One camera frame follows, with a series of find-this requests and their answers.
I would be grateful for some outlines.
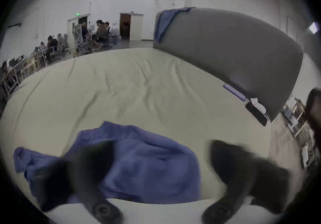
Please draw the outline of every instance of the beige bedsheet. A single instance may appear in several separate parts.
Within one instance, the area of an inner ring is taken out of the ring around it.
[[[224,82],[152,48],[112,50],[60,62],[22,82],[0,121],[0,146],[11,178],[35,203],[14,150],[61,156],[78,131],[103,121],[135,125],[169,137],[199,159],[202,199],[219,199],[224,184],[208,165],[208,142],[246,145],[267,157],[271,126],[263,127]]]

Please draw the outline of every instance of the gray floor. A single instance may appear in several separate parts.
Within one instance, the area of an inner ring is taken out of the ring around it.
[[[126,49],[126,48],[137,48],[137,47],[149,47],[152,48],[153,47],[153,42],[152,41],[129,41],[127,39],[123,39],[121,43],[113,45],[113,47],[110,50],[116,50],[116,49]],[[62,58],[61,60],[57,60],[54,61],[53,63],[49,64],[50,65],[54,65],[56,63],[59,63],[61,61],[65,61],[68,60],[70,58],[73,58],[74,55],[71,54],[67,54],[64,58]]]
[[[301,190],[307,171],[302,169],[301,149],[286,124],[281,113],[271,123],[269,159],[290,172],[289,204]]]

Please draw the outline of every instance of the fluorescent light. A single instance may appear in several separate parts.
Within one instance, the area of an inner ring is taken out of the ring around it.
[[[312,32],[312,34],[315,34],[319,30],[319,25],[316,22],[313,22],[310,25],[309,30]]]

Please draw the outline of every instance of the blue towel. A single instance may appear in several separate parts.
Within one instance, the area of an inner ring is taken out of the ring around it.
[[[105,198],[133,198],[154,204],[199,199],[200,172],[196,155],[186,146],[136,126],[104,122],[100,128],[83,130],[64,159],[82,146],[110,140],[114,141],[115,158],[99,185]],[[35,170],[57,159],[22,147],[14,152],[15,170],[24,172],[31,192]]]
[[[179,9],[172,9],[172,10],[164,10],[159,18],[156,25],[155,40],[159,43],[161,37],[165,33],[167,27],[170,25],[170,23],[173,21],[174,17],[181,11],[188,12],[193,7],[184,7]]]

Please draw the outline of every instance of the open doorway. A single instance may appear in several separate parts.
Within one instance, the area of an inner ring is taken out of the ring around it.
[[[120,13],[119,31],[122,39],[142,40],[143,16],[140,13]]]
[[[86,24],[86,29],[87,29],[87,16],[84,16],[78,19],[78,24],[83,24],[83,23]]]
[[[131,15],[121,13],[120,14],[120,24],[119,24],[119,31],[122,39],[128,39],[130,36],[130,21]]]

